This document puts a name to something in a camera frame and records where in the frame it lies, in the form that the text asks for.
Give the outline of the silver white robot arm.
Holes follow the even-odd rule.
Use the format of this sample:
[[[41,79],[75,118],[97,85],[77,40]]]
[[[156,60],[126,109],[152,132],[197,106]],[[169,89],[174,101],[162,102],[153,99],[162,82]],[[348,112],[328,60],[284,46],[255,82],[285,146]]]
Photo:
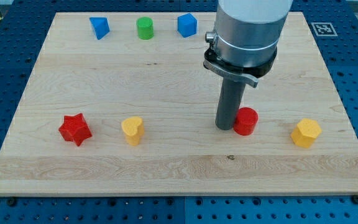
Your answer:
[[[277,55],[292,0],[219,0],[203,65],[224,79],[256,87]]]

